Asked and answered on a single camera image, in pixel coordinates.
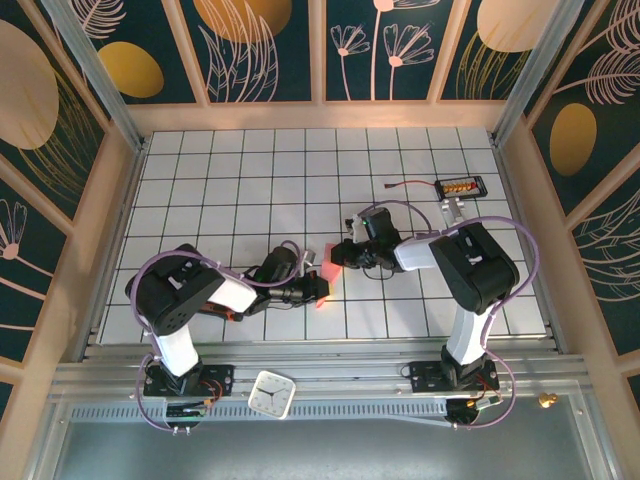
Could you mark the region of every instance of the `small clock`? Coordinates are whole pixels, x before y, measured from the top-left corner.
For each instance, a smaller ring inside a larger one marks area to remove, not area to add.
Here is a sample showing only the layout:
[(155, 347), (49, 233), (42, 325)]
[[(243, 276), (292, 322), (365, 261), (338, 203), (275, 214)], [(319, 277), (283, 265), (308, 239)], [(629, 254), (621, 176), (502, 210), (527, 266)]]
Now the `small clock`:
[(289, 413), (295, 391), (293, 380), (263, 370), (251, 390), (249, 408), (282, 420)]

